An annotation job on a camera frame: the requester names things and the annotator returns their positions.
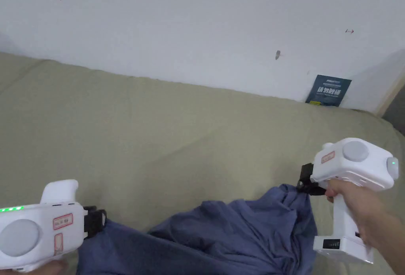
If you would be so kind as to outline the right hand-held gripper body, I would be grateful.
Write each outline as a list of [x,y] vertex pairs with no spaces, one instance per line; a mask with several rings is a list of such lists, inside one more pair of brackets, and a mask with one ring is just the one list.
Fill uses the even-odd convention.
[[[313,162],[301,167],[300,180],[327,189],[329,180],[338,179],[380,192],[392,188],[398,176],[398,159],[389,151],[359,138],[345,138],[325,143]],[[313,249],[343,262],[372,264],[374,259],[341,195],[334,200],[332,235],[316,236]]]

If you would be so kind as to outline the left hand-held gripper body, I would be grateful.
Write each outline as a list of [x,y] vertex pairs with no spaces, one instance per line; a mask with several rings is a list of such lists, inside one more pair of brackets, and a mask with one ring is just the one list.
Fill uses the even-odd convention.
[[77,250],[100,233],[107,213],[76,201],[78,181],[45,186],[38,204],[0,210],[0,268],[30,272]]

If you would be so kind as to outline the person's left hand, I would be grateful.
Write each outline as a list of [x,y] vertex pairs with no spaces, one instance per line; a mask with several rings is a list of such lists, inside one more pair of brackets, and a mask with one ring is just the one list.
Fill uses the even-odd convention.
[[67,267],[68,264],[65,260],[53,260],[28,272],[27,275],[63,275]]

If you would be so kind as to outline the person's right hand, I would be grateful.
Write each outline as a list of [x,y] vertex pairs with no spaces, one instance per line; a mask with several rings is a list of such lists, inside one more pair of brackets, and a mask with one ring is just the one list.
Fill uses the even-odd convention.
[[351,182],[332,179],[326,196],[333,201],[342,195],[360,231],[361,239],[380,253],[404,248],[404,226],[381,202],[377,194]]

